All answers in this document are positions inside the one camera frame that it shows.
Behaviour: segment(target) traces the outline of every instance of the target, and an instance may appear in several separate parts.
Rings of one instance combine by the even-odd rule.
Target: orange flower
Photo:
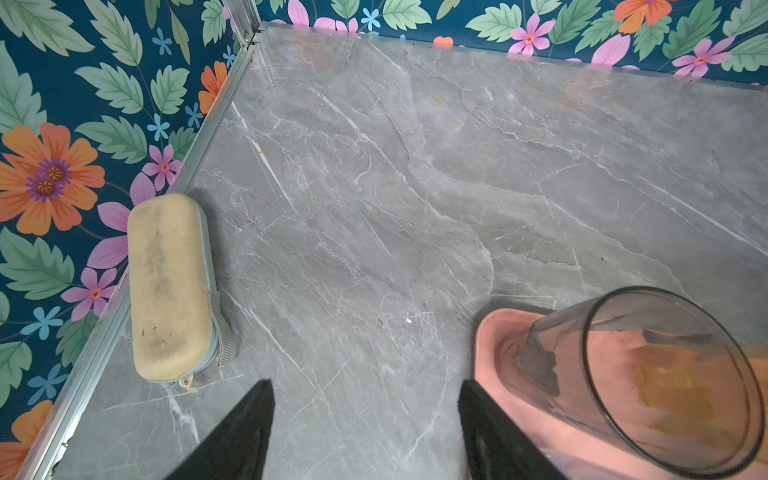
[[[51,400],[40,402],[13,422],[11,431],[18,442],[0,443],[0,480],[16,477],[52,406]]]
[[[56,228],[69,230],[83,221],[75,208],[90,210],[96,193],[88,187],[104,186],[104,169],[88,166],[98,153],[84,138],[70,147],[66,127],[40,126],[42,141],[27,127],[16,127],[2,143],[17,155],[3,154],[0,162],[0,222],[19,215],[21,233],[45,235],[53,218]]]
[[[214,63],[214,70],[216,70],[216,76],[214,76],[214,71],[210,67],[206,67],[200,76],[200,81],[203,82],[203,86],[207,91],[201,91],[197,94],[197,98],[200,100],[200,111],[206,115],[208,115],[214,100],[216,100],[216,96],[221,91],[221,86],[224,85],[224,81],[227,79],[227,64],[217,61]]]
[[[451,38],[451,37],[435,37],[435,40],[433,40],[432,43],[434,43],[435,46],[440,47],[440,48],[452,47],[453,46],[453,38]]]
[[[621,22],[621,33],[637,33],[643,22],[654,25],[672,12],[669,0],[624,0],[616,7],[614,20]]]

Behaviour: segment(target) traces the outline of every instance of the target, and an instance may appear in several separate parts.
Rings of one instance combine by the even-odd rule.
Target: pink flower
[[[77,322],[88,314],[91,307],[94,309],[96,316],[101,316],[104,313],[104,309],[107,308],[107,300],[105,298],[111,298],[114,293],[114,289],[117,286],[109,286],[114,282],[117,277],[118,271],[114,268],[110,268],[106,272],[101,274],[101,278],[98,278],[96,270],[92,268],[83,269],[83,273],[80,274],[80,281],[85,288],[79,286],[73,286],[71,289],[61,294],[61,298],[65,302],[75,303],[80,302],[72,310],[72,321]]]
[[[291,23],[294,25],[310,26],[310,14],[306,12],[306,8],[304,8],[304,4],[300,0],[288,0],[288,18],[290,18]],[[285,23],[277,20],[273,20],[273,22]],[[358,27],[357,20],[354,18],[349,21],[349,28],[347,28],[344,22],[328,17],[318,18],[312,26],[314,28],[325,28],[326,30],[348,31],[349,33],[355,33]]]
[[[131,184],[131,201],[134,207],[145,200],[154,198],[154,186],[152,180],[142,173],[139,173]],[[118,232],[128,232],[128,214],[131,212],[127,207],[118,202],[105,202],[99,204],[98,216],[101,222],[107,227]],[[107,269],[116,266],[125,260],[128,256],[128,236],[105,238],[98,243],[88,257],[88,266],[98,269]]]
[[[157,175],[154,178],[154,189],[158,192],[165,187],[165,180],[168,179],[168,184],[174,182],[176,178],[176,172],[181,168],[181,162],[174,160],[174,147],[168,144],[163,149],[163,154],[160,153],[160,149],[154,145],[149,146],[149,156],[154,160],[153,164],[145,164],[141,169],[147,176]]]
[[[315,25],[313,25],[314,28],[325,28],[326,30],[336,30],[336,31],[344,31],[348,33],[355,33],[357,32],[357,20],[353,18],[349,21],[349,28],[347,28],[346,25],[344,25],[344,22],[340,22],[339,20],[334,20],[333,18],[328,17],[320,17],[315,21]]]
[[[528,27],[527,31],[523,30],[522,27],[517,27],[512,30],[512,38],[520,41],[509,48],[510,54],[516,54],[522,51],[523,56],[530,57],[533,55],[534,48],[536,48],[536,50],[543,50],[544,48],[549,47],[549,40],[544,38],[544,35],[552,30],[552,27],[554,27],[554,20],[544,22],[541,27],[538,26],[539,21],[538,14],[534,13],[528,19],[528,24],[526,25]]]
[[[672,65],[675,67],[682,67],[674,72],[674,74],[688,75],[690,73],[692,77],[702,78],[710,69],[707,64],[718,65],[726,60],[730,60],[732,55],[729,52],[721,52],[730,47],[730,44],[735,39],[735,36],[728,37],[725,40],[720,40],[712,47],[712,41],[709,38],[705,38],[694,48],[694,55],[684,55],[672,62]]]
[[[631,41],[630,35],[614,35],[594,51],[592,64],[613,67],[627,54]]]

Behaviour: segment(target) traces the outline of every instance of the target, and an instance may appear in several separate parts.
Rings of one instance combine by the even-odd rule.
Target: blue flower
[[[60,370],[61,370],[61,364],[57,363],[56,365],[53,366],[51,371],[48,373],[47,379],[44,379],[40,375],[29,379],[29,382],[27,382],[27,386],[32,387],[33,389],[38,389],[38,391],[35,392],[33,396],[29,397],[29,400],[27,401],[27,405],[34,405],[35,403],[37,403],[40,397],[43,396],[43,392],[45,392],[45,396],[53,400],[53,398],[56,396],[56,389],[54,388],[54,385],[63,383],[69,376],[68,373],[58,376],[58,373]]]
[[[368,31],[373,30],[373,26],[381,27],[382,24],[379,23],[378,20],[376,20],[376,17],[379,16],[379,9],[374,8],[373,13],[369,12],[367,8],[363,7],[362,13],[365,15],[365,18],[361,20],[362,23],[368,24]]]
[[[227,53],[224,54],[224,60],[227,61],[227,68],[231,67],[235,62],[235,54],[232,53],[232,48],[229,45],[227,45]]]
[[[203,120],[203,112],[198,111],[198,108],[200,108],[200,105],[197,102],[194,102],[193,108],[184,106],[184,111],[190,116],[190,120],[187,122],[188,127],[191,127],[194,124],[195,127],[200,128],[200,120]]]
[[[165,51],[167,51],[170,55],[170,48],[168,48],[168,45],[172,44],[173,42],[170,40],[170,38],[163,38],[163,31],[160,30],[160,27],[157,27],[157,37],[152,37],[152,43],[155,45],[160,45],[160,55],[163,55]]]
[[[43,310],[43,307],[41,306],[32,310],[32,315],[35,316],[38,323],[31,323],[24,327],[22,329],[22,335],[31,335],[35,330],[40,329],[40,332],[38,333],[40,340],[47,339],[48,334],[51,333],[52,326],[61,326],[64,324],[61,319],[54,318],[59,310],[61,310],[61,307],[55,306],[48,312],[48,315],[45,315],[45,310]]]
[[[165,129],[170,127],[170,124],[166,121],[163,123],[160,123],[160,115],[155,114],[154,115],[154,125],[147,125],[147,130],[154,132],[154,140],[159,141],[160,136],[162,135],[163,138],[168,139],[168,134],[165,133]]]

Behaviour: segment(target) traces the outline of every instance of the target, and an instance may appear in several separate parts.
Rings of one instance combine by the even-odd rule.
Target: floral wallpaper
[[[256,0],[263,20],[747,84],[768,0]]]
[[[221,0],[0,1],[0,480],[23,463],[239,51]]]

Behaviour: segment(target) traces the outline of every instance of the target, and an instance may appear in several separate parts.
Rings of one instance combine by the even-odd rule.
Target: glass rim
[[[595,316],[597,315],[598,311],[605,305],[605,303],[608,302],[608,300],[611,300],[617,296],[624,295],[626,293],[663,293],[665,295],[672,296],[673,298],[683,300],[684,302],[688,303],[689,305],[693,306],[697,310],[701,311],[707,318],[709,318],[713,325],[715,325],[720,332],[725,334],[725,337],[731,341],[731,344],[736,347],[736,352],[738,352],[738,356],[743,360],[744,365],[746,365],[746,372],[742,372],[741,369],[737,366],[737,370],[739,371],[739,374],[742,377],[742,380],[744,382],[751,381],[753,386],[755,387],[755,390],[757,392],[757,401],[759,403],[758,408],[758,415],[760,417],[760,428],[757,434],[757,439],[755,441],[755,445],[752,447],[752,450],[750,451],[749,455],[738,465],[735,465],[734,467],[728,468],[726,470],[723,470],[722,472],[698,472],[695,470],[686,470],[681,467],[678,467],[677,465],[671,464],[669,462],[665,462],[663,460],[660,460],[656,458],[654,455],[650,454],[649,452],[646,452],[645,449],[643,449],[640,445],[638,445],[616,422],[612,414],[608,411],[608,408],[603,403],[602,398],[600,397],[600,394],[598,393],[598,388],[594,384],[594,380],[592,378],[592,372],[589,366],[589,358],[588,358],[588,346],[587,346],[587,340],[589,337],[590,327],[592,325],[592,321],[594,320]],[[624,286],[616,290],[612,290],[611,292],[605,293],[603,296],[599,297],[596,302],[594,302],[594,305],[592,305],[587,312],[586,320],[584,321],[584,326],[582,327],[581,332],[581,364],[584,369],[584,377],[587,380],[587,385],[589,387],[590,394],[592,395],[592,399],[595,401],[595,403],[598,406],[598,409],[603,414],[603,417],[605,417],[605,420],[608,422],[608,424],[614,429],[614,431],[628,444],[630,445],[635,452],[642,455],[646,460],[654,463],[655,465],[664,468],[665,470],[668,470],[669,472],[674,473],[675,475],[680,475],[687,478],[726,478],[732,475],[735,475],[736,473],[739,473],[743,471],[746,467],[752,464],[754,459],[757,457],[757,454],[760,452],[760,448],[763,445],[763,437],[765,436],[765,430],[766,430],[766,413],[765,413],[765,403],[763,402],[763,394],[760,390],[760,384],[757,381],[757,377],[755,375],[755,372],[752,368],[752,364],[744,355],[743,350],[737,343],[737,341],[728,333],[728,331],[718,322],[712,315],[710,315],[702,306],[695,303],[692,300],[689,300],[685,298],[684,296],[678,295],[675,292],[671,292],[669,290],[665,290],[663,288],[659,288],[657,286]],[[751,417],[751,411],[750,411],[750,404],[747,402],[746,405],[747,408],[747,418]],[[732,454],[730,457],[723,460],[719,465],[725,465],[730,460],[733,459],[733,457],[736,455],[736,453]],[[712,468],[716,468],[717,465],[714,467],[709,467],[707,470],[711,470]]]

